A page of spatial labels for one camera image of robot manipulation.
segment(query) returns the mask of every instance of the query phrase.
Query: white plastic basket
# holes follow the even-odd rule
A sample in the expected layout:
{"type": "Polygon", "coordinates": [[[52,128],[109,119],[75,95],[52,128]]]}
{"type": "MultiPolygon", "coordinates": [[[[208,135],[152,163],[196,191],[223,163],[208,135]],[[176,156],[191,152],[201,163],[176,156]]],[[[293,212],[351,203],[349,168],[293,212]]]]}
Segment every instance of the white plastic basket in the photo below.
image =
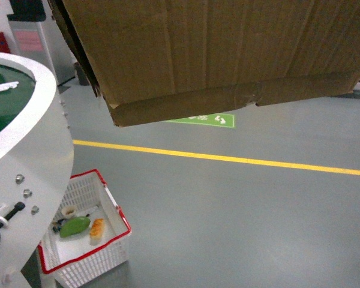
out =
{"type": "Polygon", "coordinates": [[[96,245],[85,232],[62,239],[51,224],[38,246],[43,273],[52,273],[64,288],[77,288],[128,260],[131,227],[97,170],[71,177],[53,221],[63,218],[68,205],[77,206],[77,216],[90,214],[91,225],[96,218],[106,222],[96,245]]]}

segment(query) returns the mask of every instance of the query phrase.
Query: green object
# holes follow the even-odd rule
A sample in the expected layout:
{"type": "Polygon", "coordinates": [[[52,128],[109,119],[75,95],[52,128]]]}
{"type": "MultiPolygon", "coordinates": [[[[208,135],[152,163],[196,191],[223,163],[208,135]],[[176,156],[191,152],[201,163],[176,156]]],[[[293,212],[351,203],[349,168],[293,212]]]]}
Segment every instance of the green object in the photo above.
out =
{"type": "Polygon", "coordinates": [[[0,65],[0,84],[13,81],[19,81],[16,88],[0,92],[0,131],[24,109],[35,89],[27,74],[0,65]]]}
{"type": "Polygon", "coordinates": [[[74,234],[81,233],[88,228],[90,223],[90,219],[85,216],[70,219],[64,224],[64,226],[61,227],[60,237],[65,238],[74,234]]]}
{"type": "Polygon", "coordinates": [[[235,128],[235,116],[233,114],[225,113],[200,115],[176,120],[168,120],[166,122],[235,128]]]}

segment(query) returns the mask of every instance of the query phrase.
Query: white circular machine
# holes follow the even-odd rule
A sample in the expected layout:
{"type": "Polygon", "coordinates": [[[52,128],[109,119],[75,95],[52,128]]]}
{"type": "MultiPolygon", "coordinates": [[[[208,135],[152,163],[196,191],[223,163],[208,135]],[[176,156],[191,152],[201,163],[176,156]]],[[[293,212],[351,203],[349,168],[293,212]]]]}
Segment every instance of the white circular machine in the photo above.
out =
{"type": "Polygon", "coordinates": [[[0,131],[0,287],[29,287],[20,270],[64,196],[73,143],[52,72],[33,60],[4,53],[0,65],[35,82],[26,106],[0,131]],[[25,207],[15,208],[19,202],[25,207]],[[8,217],[12,210],[21,211],[8,217]]]}

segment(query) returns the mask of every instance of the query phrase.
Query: green conveyor surface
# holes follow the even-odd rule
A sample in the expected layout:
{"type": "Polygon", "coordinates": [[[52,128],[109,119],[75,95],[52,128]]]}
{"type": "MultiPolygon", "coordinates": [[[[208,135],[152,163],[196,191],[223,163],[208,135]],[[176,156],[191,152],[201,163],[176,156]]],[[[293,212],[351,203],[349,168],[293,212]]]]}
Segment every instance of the green conveyor surface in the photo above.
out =
{"type": "Polygon", "coordinates": [[[35,82],[25,73],[0,65],[0,84],[19,81],[17,88],[0,92],[0,131],[26,106],[35,89],[35,82]]]}

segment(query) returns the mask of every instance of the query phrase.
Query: small cup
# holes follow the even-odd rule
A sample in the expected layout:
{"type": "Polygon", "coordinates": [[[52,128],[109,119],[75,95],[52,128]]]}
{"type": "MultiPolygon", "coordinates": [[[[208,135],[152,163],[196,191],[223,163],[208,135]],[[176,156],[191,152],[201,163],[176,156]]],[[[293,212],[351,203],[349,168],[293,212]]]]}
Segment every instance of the small cup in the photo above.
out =
{"type": "Polygon", "coordinates": [[[61,214],[66,219],[73,218],[76,215],[76,212],[77,212],[77,207],[75,205],[66,206],[61,209],[61,214]]]}

